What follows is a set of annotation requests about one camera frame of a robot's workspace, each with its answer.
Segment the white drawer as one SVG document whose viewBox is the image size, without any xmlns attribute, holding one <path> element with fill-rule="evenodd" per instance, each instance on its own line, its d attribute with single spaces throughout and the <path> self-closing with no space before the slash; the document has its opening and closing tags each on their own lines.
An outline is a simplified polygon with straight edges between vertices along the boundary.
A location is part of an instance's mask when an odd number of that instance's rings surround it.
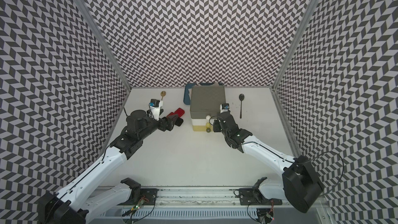
<svg viewBox="0 0 398 224">
<path fill-rule="evenodd" d="M 200 119 L 191 119 L 191 123 L 193 126 L 205 126 L 205 127 L 210 127 L 211 116 L 206 116 L 205 118 L 200 118 Z"/>
</svg>

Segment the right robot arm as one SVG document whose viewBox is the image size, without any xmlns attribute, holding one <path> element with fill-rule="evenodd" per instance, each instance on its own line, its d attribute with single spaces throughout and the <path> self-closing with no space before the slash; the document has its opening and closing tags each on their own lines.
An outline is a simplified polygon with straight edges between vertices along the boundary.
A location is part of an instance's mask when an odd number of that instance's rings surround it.
<svg viewBox="0 0 398 224">
<path fill-rule="evenodd" d="M 261 142 L 251 132 L 239 128 L 230 112 L 219 113 L 213 121 L 216 132 L 224 135 L 229 147 L 250 155 L 277 175 L 262 177 L 253 186 L 255 201 L 288 201 L 296 210 L 307 213 L 324 190 L 324 184 L 306 156 L 293 157 Z"/>
</svg>

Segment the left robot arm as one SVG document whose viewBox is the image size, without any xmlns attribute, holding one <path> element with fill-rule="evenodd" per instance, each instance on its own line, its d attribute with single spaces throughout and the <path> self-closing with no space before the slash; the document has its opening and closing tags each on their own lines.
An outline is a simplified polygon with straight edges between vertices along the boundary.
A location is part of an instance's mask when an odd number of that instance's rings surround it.
<svg viewBox="0 0 398 224">
<path fill-rule="evenodd" d="M 141 186 L 125 178 L 117 186 L 91 196 L 111 173 L 127 162 L 143 141 L 156 130 L 172 131 L 177 114 L 153 118 L 148 111 L 136 110 L 126 118 L 121 134 L 104 153 L 67 186 L 56 193 L 46 193 L 37 201 L 40 224 L 88 224 L 109 209 L 130 200 L 139 201 Z"/>
</svg>

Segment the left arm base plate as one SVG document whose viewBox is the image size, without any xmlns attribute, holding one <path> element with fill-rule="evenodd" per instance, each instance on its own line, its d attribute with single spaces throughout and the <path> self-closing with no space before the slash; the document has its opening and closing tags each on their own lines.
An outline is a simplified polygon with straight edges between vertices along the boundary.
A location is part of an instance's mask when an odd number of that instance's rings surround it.
<svg viewBox="0 0 398 224">
<path fill-rule="evenodd" d="M 144 206 L 153 206 L 157 199 L 158 191 L 156 188 L 141 188 L 140 191 L 135 190 L 131 192 L 127 201 L 119 205 L 136 205 L 139 200 L 144 199 Z"/>
</svg>

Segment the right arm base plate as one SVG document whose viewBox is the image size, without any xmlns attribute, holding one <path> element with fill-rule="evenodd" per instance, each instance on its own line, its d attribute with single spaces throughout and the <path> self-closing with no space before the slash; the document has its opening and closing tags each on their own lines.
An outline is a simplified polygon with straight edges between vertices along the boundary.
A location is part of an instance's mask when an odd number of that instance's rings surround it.
<svg viewBox="0 0 398 224">
<path fill-rule="evenodd" d="M 282 205 L 283 201 L 280 199 L 266 199 L 258 191 L 252 188 L 240 188 L 234 191 L 235 196 L 239 199 L 243 206 L 248 205 Z"/>
</svg>

